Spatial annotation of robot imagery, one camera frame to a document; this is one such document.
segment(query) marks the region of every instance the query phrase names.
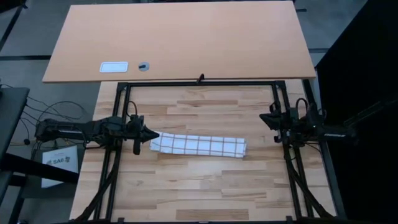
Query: wooden board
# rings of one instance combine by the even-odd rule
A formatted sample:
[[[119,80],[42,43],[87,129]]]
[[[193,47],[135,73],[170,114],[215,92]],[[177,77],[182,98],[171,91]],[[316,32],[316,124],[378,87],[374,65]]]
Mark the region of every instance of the wooden board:
[[[100,73],[103,62],[126,73]],[[149,70],[141,72],[141,62]],[[292,1],[71,6],[43,82],[313,78]]]
[[[94,119],[112,114],[116,85],[101,84]],[[287,81],[287,88],[292,102],[304,96],[300,80]],[[276,132],[259,118],[272,103],[268,86],[136,87],[131,99],[153,130],[246,138],[247,156],[160,154],[150,151],[148,143],[135,156],[132,141],[126,141],[113,221],[118,217],[127,222],[254,221],[294,216],[282,146],[274,143]],[[95,195],[103,156],[103,149],[86,151],[70,218],[76,218]],[[319,152],[305,147],[302,157],[310,190],[335,214]],[[107,199],[105,196],[102,217]]]

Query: wooden tabletop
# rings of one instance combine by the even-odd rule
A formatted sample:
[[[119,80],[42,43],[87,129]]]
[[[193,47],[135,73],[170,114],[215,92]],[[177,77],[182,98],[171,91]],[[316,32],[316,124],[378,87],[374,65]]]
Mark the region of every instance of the wooden tabletop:
[[[127,72],[101,73],[103,62]],[[146,72],[139,64],[149,63]],[[71,6],[44,82],[314,78],[292,1]]]
[[[94,119],[112,115],[116,85],[101,84]],[[300,80],[288,80],[287,91],[291,102],[304,97]],[[126,141],[113,221],[118,217],[127,222],[294,217],[282,146],[274,143],[276,132],[259,118],[273,102],[269,86],[135,87],[131,100],[152,130],[245,138],[247,156],[162,154],[150,151],[149,143],[142,146],[140,156],[135,156],[132,141]],[[335,214],[319,152],[311,147],[301,152],[310,190],[328,212]],[[86,151],[70,218],[76,218],[97,192],[103,156],[103,149]],[[105,196],[102,217],[107,199]]]

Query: white sticker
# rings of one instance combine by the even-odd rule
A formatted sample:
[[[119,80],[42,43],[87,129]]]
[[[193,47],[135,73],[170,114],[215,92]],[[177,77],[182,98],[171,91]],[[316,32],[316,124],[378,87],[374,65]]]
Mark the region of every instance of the white sticker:
[[[126,72],[129,67],[128,62],[103,62],[99,72],[113,73],[113,72]]]

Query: white towel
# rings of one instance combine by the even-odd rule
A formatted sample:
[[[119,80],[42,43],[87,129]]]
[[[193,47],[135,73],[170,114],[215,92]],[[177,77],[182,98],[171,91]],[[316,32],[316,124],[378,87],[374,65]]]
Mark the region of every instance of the white towel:
[[[235,158],[242,158],[246,155],[246,141],[243,138],[158,133],[159,137],[150,141],[150,149],[152,151],[168,154]]]

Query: orange wooden board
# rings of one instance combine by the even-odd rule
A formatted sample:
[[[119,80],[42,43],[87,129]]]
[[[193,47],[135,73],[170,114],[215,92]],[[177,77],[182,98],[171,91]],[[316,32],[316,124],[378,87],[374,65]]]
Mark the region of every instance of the orange wooden board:
[[[100,73],[103,62],[128,62]],[[138,69],[141,62],[149,70]],[[71,6],[43,82],[313,78],[291,1]]]

